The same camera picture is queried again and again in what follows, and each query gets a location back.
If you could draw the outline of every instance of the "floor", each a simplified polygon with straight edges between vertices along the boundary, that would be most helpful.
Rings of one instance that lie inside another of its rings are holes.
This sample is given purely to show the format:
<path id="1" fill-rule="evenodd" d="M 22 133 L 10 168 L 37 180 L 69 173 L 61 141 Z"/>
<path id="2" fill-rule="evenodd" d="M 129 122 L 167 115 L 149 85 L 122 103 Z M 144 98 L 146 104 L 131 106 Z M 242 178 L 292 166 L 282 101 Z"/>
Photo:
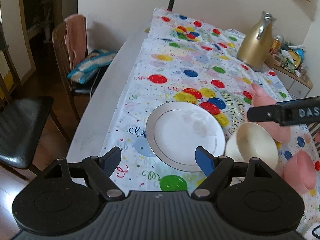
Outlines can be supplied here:
<path id="1" fill-rule="evenodd" d="M 53 111 L 61 125 L 72 138 L 78 125 L 71 106 L 67 100 L 61 83 L 59 70 L 55 61 L 51 44 L 32 46 L 37 71 L 23 85 L 25 96 L 52 96 L 54 97 Z M 75 103 L 82 116 L 89 98 L 76 97 Z M 48 119 L 36 150 L 33 164 L 44 169 L 58 157 L 66 157 L 69 145 L 64 141 L 51 119 Z M 34 174 L 26 170 L 18 170 L 28 179 Z M 12 216 L 11 206 L 15 196 L 27 185 L 24 181 L 0 166 L 0 240 L 11 239 L 19 232 Z"/>

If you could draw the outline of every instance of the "tablecloth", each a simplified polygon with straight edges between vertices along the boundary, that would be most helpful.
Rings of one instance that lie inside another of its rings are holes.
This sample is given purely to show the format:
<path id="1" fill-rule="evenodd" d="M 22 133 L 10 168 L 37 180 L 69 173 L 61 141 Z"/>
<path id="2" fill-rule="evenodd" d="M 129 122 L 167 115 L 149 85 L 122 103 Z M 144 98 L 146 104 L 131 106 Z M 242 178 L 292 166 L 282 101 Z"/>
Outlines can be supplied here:
<path id="1" fill-rule="evenodd" d="M 244 122 L 251 106 L 251 83 L 259 84 L 276 101 L 291 100 L 276 74 L 266 65 L 254 72 L 236 59 L 244 38 L 235 30 L 214 26 L 156 8 L 148 38 L 118 102 L 100 155 L 119 146 L 122 159 L 111 179 L 127 194 L 129 190 L 187 190 L 205 179 L 202 172 L 183 172 L 158 159 L 145 133 L 150 113 L 159 105 L 185 101 L 206 109 L 220 123 L 228 139 Z M 291 127 L 287 145 L 276 143 L 279 168 L 300 149 L 317 170 L 316 187 L 302 195 L 305 213 L 298 227 L 304 233 L 320 221 L 320 162 L 305 125 Z"/>

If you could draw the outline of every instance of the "plate rim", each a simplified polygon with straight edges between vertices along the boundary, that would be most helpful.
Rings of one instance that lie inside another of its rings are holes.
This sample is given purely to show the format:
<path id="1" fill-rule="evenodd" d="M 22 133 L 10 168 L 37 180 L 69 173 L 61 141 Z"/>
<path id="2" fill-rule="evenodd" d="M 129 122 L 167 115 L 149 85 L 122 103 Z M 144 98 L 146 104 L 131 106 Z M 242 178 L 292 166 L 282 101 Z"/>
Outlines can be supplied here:
<path id="1" fill-rule="evenodd" d="M 151 151 L 155 154 L 156 157 L 158 157 L 162 162 L 164 162 L 165 164 L 167 164 L 168 166 L 180 170 L 180 171 L 185 171 L 185 172 L 200 172 L 202 171 L 201 168 L 197 165 L 197 164 L 182 164 L 182 163 L 178 163 L 174 160 L 172 160 L 171 158 L 169 158 L 168 156 L 166 156 L 161 149 L 158 147 L 156 140 L 155 140 L 155 134 L 154 132 L 154 127 L 156 125 L 157 120 L 164 114 L 161 114 L 160 116 L 158 116 L 157 118 L 152 118 L 153 115 L 155 115 L 159 110 L 161 110 L 161 108 L 163 108 L 164 106 L 168 106 L 169 104 L 178 104 L 178 105 L 187 105 L 191 107 L 195 106 L 198 107 L 201 111 L 211 115 L 208 111 L 206 111 L 205 109 L 201 108 L 198 105 L 195 104 L 191 104 L 191 103 L 187 103 L 187 102 L 181 102 L 181 101 L 172 101 L 172 102 L 167 102 L 164 104 L 159 105 L 157 108 L 155 108 L 151 114 L 149 115 L 147 122 L 146 122 L 146 138 L 147 138 L 147 142 L 149 144 L 149 147 L 151 149 Z M 226 137 L 225 134 L 223 132 L 223 129 L 221 127 L 221 125 L 219 124 L 219 122 L 215 119 L 214 116 L 212 116 L 212 118 L 214 119 L 214 122 L 217 124 L 218 128 L 220 128 L 220 132 L 223 135 L 224 138 L 224 146 L 223 146 L 223 152 L 219 155 L 223 155 L 225 149 L 226 149 Z"/>

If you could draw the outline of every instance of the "pink cup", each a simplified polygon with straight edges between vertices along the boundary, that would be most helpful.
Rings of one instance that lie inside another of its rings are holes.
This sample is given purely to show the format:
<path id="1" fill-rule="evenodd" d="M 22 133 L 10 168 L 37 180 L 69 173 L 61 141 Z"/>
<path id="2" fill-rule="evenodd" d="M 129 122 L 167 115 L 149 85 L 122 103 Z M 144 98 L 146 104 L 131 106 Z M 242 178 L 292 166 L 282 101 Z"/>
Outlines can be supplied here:
<path id="1" fill-rule="evenodd" d="M 307 193 L 316 185 L 316 170 L 310 156 L 298 151 L 284 167 L 283 179 L 299 194 Z"/>

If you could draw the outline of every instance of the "white plate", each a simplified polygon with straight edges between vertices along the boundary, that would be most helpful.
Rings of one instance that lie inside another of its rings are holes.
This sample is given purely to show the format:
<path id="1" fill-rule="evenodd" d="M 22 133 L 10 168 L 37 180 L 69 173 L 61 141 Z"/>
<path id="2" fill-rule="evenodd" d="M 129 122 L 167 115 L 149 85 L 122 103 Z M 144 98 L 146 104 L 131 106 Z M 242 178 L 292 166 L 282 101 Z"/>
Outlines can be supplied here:
<path id="1" fill-rule="evenodd" d="M 195 160 L 198 146 L 219 156 L 226 145 L 218 121 L 201 107 L 185 102 L 170 102 L 153 110 L 147 120 L 146 136 L 161 161 L 188 172 L 201 171 Z"/>

